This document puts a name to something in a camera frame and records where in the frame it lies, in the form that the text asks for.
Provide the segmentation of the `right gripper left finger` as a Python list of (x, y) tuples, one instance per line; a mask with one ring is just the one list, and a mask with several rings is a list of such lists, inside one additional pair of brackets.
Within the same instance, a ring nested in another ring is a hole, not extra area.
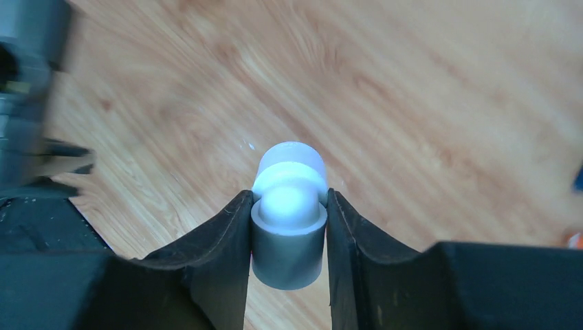
[(1, 252), (2, 329), (242, 329), (252, 193), (142, 259)]

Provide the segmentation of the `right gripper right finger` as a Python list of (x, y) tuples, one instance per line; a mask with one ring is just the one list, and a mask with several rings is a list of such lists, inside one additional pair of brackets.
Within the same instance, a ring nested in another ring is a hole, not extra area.
[(328, 193), (334, 329), (581, 329), (582, 252), (440, 241), (418, 252)]

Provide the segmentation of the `white PVC elbow fitting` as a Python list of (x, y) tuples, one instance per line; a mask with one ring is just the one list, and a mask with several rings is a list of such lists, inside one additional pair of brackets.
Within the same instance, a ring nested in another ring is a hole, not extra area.
[(252, 270), (265, 285), (291, 291), (320, 275), (329, 185), (320, 154), (282, 142), (262, 156), (252, 186)]

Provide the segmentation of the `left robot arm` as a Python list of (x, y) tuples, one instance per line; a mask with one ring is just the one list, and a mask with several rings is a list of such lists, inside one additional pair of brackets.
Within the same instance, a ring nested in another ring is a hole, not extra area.
[(54, 76), (74, 25), (68, 1), (1, 2), (1, 188), (89, 174), (95, 153), (45, 137)]

